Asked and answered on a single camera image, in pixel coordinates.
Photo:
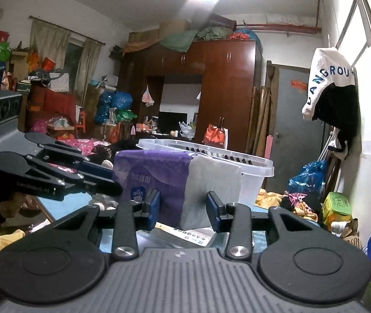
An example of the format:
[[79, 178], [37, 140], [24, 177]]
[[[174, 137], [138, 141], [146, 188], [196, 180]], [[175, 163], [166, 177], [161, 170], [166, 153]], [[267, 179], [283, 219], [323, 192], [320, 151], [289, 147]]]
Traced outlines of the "purple tissue pack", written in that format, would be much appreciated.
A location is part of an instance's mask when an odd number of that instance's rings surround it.
[[161, 193], [159, 222], [190, 230], [210, 226], [206, 195], [214, 191], [224, 202], [238, 201], [241, 169], [230, 162], [185, 151], [130, 150], [115, 154], [114, 178], [123, 200], [143, 200]]

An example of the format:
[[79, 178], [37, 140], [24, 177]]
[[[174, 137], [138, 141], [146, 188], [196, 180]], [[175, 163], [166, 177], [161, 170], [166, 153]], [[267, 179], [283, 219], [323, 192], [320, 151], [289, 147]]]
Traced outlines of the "pink floral bedding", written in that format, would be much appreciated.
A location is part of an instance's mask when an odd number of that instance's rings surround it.
[[60, 139], [59, 142], [78, 148], [84, 156], [99, 153], [111, 145], [107, 141], [96, 139]]

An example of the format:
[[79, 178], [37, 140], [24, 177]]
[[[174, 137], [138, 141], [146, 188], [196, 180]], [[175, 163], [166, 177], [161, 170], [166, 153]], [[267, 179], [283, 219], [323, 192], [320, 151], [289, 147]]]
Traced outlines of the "green box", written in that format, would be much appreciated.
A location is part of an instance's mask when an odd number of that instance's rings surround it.
[[352, 209], [348, 198], [339, 192], [329, 192], [322, 206], [322, 215], [326, 227], [333, 222], [349, 222], [352, 219]]

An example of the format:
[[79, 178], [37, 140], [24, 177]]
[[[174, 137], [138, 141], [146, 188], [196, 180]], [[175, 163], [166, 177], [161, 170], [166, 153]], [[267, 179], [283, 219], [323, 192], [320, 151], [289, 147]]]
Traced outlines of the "blue garbage bags pile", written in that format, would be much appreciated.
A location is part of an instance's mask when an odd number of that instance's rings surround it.
[[131, 122], [137, 115], [131, 110], [133, 98], [121, 91], [103, 91], [98, 99], [94, 122], [105, 123]]

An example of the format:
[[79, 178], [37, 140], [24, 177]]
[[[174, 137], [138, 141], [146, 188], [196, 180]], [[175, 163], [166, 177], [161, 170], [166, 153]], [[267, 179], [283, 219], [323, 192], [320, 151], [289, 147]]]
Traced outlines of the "blue plastic bag by door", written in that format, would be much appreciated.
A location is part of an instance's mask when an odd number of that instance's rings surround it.
[[327, 162], [316, 160], [304, 165], [298, 175], [290, 178], [287, 186], [288, 194], [321, 195], [324, 190]]

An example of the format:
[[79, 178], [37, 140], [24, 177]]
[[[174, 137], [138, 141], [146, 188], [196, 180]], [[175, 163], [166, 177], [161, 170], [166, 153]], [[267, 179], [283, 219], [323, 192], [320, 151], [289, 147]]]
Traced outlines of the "beige window curtains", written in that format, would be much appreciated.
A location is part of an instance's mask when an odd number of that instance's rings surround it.
[[[48, 57], [53, 60], [56, 68], [63, 69], [71, 31], [33, 16], [30, 16], [30, 19], [33, 20], [30, 48], [42, 59]], [[83, 43], [73, 90], [73, 95], [80, 106], [84, 104], [86, 89], [96, 71], [102, 46], [103, 43], [91, 38], [86, 38]]]

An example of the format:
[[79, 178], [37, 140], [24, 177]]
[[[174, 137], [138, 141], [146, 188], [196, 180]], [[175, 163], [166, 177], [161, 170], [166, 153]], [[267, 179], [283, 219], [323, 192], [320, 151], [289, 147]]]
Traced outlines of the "clear plastic laundry basket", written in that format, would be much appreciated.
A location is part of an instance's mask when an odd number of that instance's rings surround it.
[[249, 207], [255, 206], [255, 200], [264, 179], [275, 175], [272, 160], [189, 141], [140, 139], [137, 147], [143, 150], [188, 151], [236, 165], [241, 171], [241, 191], [238, 202]]

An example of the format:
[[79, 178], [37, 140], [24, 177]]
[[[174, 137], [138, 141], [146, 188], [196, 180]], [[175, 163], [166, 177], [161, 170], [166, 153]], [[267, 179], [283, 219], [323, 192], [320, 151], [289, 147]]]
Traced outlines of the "white booklet on table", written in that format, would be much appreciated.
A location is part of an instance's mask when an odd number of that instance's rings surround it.
[[180, 230], [163, 223], [157, 222], [155, 229], [177, 239], [202, 247], [207, 247], [215, 238], [216, 233], [209, 227], [196, 230]]

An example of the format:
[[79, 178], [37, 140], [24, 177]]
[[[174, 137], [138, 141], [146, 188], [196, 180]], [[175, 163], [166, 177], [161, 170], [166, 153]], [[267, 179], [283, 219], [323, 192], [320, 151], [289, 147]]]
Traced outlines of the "black monitor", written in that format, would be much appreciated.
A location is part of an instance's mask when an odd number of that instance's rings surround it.
[[187, 122], [188, 115], [181, 112], [160, 112], [158, 116], [158, 130], [162, 134], [170, 134], [180, 130], [180, 123]]

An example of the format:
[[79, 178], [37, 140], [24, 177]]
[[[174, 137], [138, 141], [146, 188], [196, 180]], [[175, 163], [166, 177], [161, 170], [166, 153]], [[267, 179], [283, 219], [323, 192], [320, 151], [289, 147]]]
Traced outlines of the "grey metal door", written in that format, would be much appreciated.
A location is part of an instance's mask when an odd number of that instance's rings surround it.
[[278, 78], [278, 99], [270, 154], [275, 174], [265, 180], [265, 188], [283, 194], [288, 181], [298, 175], [304, 165], [317, 160], [329, 127], [319, 120], [312, 122], [302, 117], [307, 101], [308, 69], [277, 65], [275, 77]]

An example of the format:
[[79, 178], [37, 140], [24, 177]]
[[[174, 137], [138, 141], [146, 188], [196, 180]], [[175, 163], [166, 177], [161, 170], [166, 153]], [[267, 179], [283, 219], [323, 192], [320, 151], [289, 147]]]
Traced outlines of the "red white hanging bag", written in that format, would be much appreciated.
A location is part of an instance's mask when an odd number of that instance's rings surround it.
[[207, 146], [227, 149], [229, 142], [229, 131], [224, 126], [223, 117], [219, 118], [218, 125], [208, 125], [202, 142]]

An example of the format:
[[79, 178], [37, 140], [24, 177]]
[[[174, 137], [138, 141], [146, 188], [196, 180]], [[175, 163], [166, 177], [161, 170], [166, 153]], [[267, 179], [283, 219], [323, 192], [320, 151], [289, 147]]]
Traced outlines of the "green cloth on wardrobe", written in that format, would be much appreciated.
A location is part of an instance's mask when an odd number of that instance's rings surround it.
[[179, 53], [186, 53], [195, 41], [226, 40], [233, 30], [225, 27], [206, 27], [201, 31], [191, 30], [170, 35], [159, 41], [160, 46]]

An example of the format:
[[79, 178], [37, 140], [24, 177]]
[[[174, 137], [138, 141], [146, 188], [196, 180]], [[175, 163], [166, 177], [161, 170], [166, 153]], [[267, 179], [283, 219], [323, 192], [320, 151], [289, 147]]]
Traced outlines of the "white black hanging jacket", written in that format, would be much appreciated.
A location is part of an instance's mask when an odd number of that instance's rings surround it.
[[337, 158], [346, 159], [357, 135], [359, 103], [353, 70], [334, 47], [314, 52], [302, 117], [333, 127], [327, 149]]

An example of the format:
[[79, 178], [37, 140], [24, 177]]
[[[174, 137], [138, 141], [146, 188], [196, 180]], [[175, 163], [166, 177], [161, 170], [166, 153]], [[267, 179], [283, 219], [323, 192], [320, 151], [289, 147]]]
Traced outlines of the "brown wooden wardrobe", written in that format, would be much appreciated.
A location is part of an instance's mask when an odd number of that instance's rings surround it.
[[201, 143], [209, 124], [220, 118], [229, 131], [228, 148], [245, 153], [253, 116], [253, 95], [260, 88], [262, 54], [252, 40], [194, 42], [186, 53], [159, 44], [124, 54], [118, 90], [133, 97], [132, 111], [141, 122], [156, 116], [165, 82], [201, 86], [194, 141]]

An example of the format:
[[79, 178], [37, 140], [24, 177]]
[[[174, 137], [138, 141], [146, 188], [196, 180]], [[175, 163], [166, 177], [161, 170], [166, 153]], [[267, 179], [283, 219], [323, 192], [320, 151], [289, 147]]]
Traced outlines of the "red ceiling pipe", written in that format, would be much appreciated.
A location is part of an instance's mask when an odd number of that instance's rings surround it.
[[267, 23], [247, 23], [245, 20], [241, 24], [238, 24], [238, 28], [247, 28], [254, 31], [265, 31], [265, 32], [284, 32], [286, 34], [298, 33], [304, 35], [317, 35], [321, 32], [319, 27], [319, 14], [320, 14], [320, 3], [321, 0], [317, 0], [316, 3], [316, 16], [314, 26], [309, 26], [303, 23], [288, 23], [284, 21], [270, 22]]

